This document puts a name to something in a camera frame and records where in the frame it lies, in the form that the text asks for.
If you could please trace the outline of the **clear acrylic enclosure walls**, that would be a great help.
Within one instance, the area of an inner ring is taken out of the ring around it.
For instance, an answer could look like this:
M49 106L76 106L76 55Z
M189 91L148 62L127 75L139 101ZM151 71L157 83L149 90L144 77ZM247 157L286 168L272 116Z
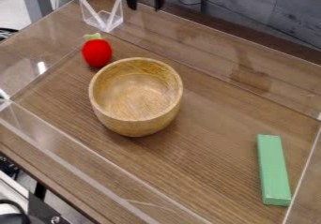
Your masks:
M92 68L84 17L0 43L0 154L97 224L321 224L321 65L139 7Z

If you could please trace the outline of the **black clamp with bolt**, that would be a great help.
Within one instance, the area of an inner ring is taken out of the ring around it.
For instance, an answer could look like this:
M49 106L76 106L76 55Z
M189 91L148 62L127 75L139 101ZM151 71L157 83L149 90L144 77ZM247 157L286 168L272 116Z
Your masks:
M32 193L29 194L28 216L30 224L72 224Z

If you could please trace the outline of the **light wooden bowl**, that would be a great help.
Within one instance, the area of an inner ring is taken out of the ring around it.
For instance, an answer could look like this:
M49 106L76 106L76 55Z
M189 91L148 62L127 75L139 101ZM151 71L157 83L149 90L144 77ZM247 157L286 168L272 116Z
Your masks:
M128 137L147 136L173 120L183 82L164 62L124 58L102 67L89 81L89 104L101 124Z

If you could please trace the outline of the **clear acrylic corner bracket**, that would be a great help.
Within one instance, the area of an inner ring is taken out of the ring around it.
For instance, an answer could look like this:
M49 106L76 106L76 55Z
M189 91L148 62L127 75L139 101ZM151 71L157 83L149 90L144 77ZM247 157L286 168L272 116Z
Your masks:
M86 0L78 0L81 16L86 25L109 33L124 21L121 0L114 0L110 11L94 11Z

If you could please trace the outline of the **green rectangular block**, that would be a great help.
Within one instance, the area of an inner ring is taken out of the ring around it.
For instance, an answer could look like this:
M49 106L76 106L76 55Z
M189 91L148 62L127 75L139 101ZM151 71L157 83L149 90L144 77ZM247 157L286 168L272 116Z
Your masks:
M256 151L262 203L288 206L291 203L291 188L280 138L258 134Z

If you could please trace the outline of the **red plush strawberry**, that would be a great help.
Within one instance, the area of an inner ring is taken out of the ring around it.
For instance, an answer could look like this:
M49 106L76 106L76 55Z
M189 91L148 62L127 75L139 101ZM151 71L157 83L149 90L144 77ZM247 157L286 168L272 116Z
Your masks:
M98 33L84 35L81 54L90 67L102 67L110 60L112 48Z

